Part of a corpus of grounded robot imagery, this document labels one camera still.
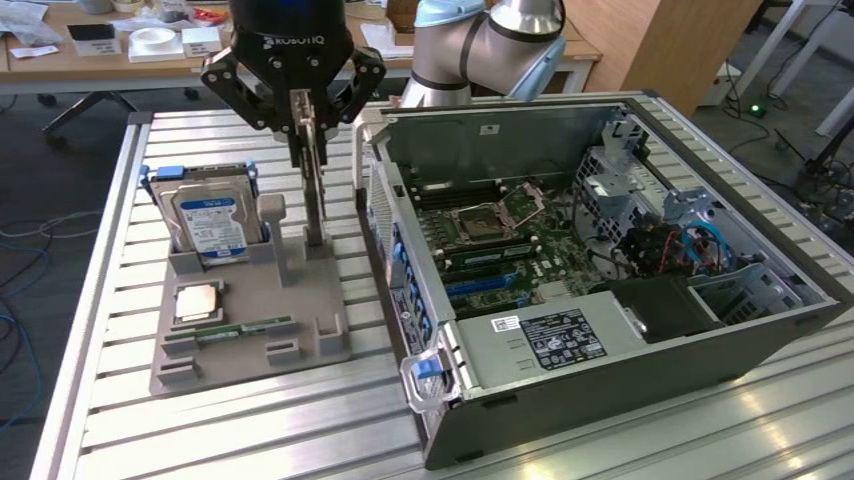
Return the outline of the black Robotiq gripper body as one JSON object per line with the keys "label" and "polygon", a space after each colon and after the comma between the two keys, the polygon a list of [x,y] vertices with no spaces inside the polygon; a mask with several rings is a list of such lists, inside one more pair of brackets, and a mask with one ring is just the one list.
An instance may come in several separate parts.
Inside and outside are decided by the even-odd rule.
{"label": "black Robotiq gripper body", "polygon": [[231,1],[231,51],[273,92],[309,90],[318,98],[354,51],[342,1]]}

